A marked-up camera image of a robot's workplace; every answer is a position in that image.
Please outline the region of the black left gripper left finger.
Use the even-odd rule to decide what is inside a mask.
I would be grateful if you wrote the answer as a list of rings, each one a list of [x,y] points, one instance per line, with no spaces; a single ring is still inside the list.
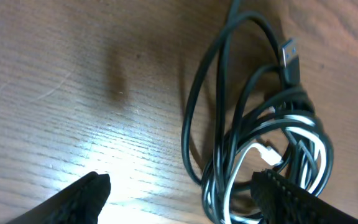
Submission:
[[[110,192],[110,176],[92,171],[8,224],[96,224]]]

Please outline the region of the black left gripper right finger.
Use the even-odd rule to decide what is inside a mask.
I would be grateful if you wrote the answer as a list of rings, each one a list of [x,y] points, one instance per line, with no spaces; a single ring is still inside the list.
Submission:
[[[252,174],[250,194],[268,224],[358,224],[272,170]]]

